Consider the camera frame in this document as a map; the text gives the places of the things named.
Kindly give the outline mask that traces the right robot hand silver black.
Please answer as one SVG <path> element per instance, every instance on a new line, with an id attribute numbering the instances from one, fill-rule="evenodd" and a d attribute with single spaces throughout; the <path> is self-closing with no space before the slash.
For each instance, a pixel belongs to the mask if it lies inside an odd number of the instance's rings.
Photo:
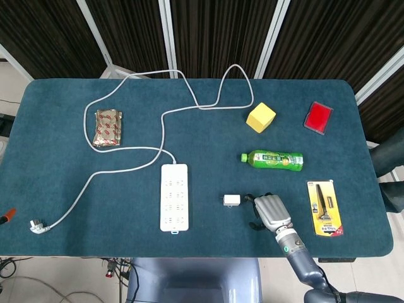
<path id="1" fill-rule="evenodd" d="M 279 196 L 266 193 L 258 197 L 252 194 L 244 196 L 244 202 L 251 202 L 253 212 L 260 223 L 249 222 L 249 226 L 255 231 L 264 229 L 279 234 L 285 229 L 293 227 L 291 216 Z"/>

